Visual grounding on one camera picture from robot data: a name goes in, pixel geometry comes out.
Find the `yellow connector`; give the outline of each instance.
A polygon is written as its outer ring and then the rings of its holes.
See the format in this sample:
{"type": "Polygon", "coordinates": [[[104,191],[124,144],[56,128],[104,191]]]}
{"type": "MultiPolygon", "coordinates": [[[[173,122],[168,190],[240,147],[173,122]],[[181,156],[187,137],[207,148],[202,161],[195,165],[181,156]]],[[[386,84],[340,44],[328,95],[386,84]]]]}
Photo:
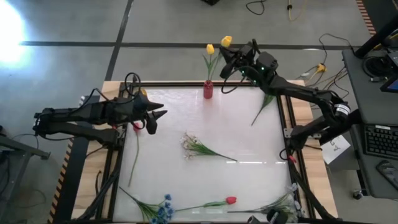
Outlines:
{"type": "Polygon", "coordinates": [[[327,71],[328,71],[328,69],[326,68],[326,66],[322,63],[319,63],[317,71],[315,73],[327,72],[327,71]]]}

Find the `wooden table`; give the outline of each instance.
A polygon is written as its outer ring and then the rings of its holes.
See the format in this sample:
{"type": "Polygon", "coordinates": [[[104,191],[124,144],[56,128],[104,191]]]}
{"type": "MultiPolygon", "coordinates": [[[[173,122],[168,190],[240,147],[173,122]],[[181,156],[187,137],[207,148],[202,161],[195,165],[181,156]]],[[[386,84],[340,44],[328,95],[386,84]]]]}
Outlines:
{"type": "MultiPolygon", "coordinates": [[[[290,82],[303,85],[303,81],[301,80],[292,80],[290,82]]],[[[114,98],[119,94],[120,84],[121,82],[105,82],[102,88],[103,94],[108,98],[114,98]]],[[[284,107],[287,127],[291,127],[289,112],[287,109],[287,102],[285,100],[285,97],[281,97],[281,99],[284,107]]],[[[310,104],[308,102],[292,98],[292,106],[297,125],[299,124],[305,125],[313,120],[310,104]]],[[[102,129],[102,128],[109,128],[109,126],[102,125],[102,126],[97,126],[95,128],[102,129]]],[[[320,147],[319,142],[313,139],[309,139],[307,141],[307,144],[314,147],[320,147]]],[[[91,141],[88,144],[87,153],[90,153],[91,151],[94,151],[99,147],[100,145],[97,142],[91,141]]],[[[117,152],[114,153],[115,155],[113,156],[112,167],[115,163],[117,152]]],[[[305,161],[308,183],[312,192],[315,194],[316,198],[319,199],[320,203],[326,208],[326,210],[331,215],[333,215],[334,217],[338,217],[335,202],[333,199],[333,194],[331,192],[328,174],[322,157],[322,151],[318,149],[312,149],[310,147],[304,147],[302,153],[305,161]]],[[[76,200],[73,207],[72,218],[79,217],[95,198],[96,192],[94,186],[95,186],[96,176],[99,170],[103,172],[106,155],[107,155],[107,150],[100,150],[95,154],[90,155],[85,160],[83,172],[81,173],[80,184],[78,186],[76,200]]],[[[62,190],[62,185],[61,186],[58,185],[57,191],[55,193],[55,195],[58,195],[57,198],[60,197],[59,191],[61,190],[62,190]]],[[[106,217],[108,214],[109,195],[110,195],[110,190],[108,191],[108,194],[105,198],[103,214],[102,214],[103,217],[106,217]]],[[[57,198],[54,198],[53,200],[53,206],[51,208],[50,218],[49,218],[50,223],[53,223],[54,214],[57,212],[57,207],[58,207],[57,198]]],[[[302,191],[300,191],[300,198],[304,209],[307,210],[307,205],[305,204],[305,195],[303,194],[302,191]]]]}

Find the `red vase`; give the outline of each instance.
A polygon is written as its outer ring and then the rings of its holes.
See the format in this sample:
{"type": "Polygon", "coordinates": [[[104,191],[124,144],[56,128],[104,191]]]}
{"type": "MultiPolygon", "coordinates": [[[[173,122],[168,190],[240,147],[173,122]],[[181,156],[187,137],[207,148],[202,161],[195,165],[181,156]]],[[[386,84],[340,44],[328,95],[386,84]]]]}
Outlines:
{"type": "Polygon", "coordinates": [[[211,97],[213,97],[213,82],[211,80],[205,81],[203,85],[203,97],[205,99],[211,99],[211,97]]]}

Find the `keyboard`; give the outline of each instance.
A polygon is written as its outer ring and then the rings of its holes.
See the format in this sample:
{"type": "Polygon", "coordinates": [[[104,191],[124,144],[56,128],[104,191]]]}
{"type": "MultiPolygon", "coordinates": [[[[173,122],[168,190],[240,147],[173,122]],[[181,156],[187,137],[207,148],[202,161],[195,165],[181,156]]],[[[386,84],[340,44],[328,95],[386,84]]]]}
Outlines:
{"type": "Polygon", "coordinates": [[[365,125],[365,154],[398,160],[398,129],[365,125]]]}

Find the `computer monitor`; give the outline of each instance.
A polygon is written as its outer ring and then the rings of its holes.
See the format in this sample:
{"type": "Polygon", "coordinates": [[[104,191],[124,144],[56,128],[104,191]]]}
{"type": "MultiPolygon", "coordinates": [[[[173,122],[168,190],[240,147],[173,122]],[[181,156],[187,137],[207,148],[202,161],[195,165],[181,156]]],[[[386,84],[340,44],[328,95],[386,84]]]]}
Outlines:
{"type": "Polygon", "coordinates": [[[380,87],[381,91],[398,93],[398,75],[391,76],[388,81],[380,87]]]}

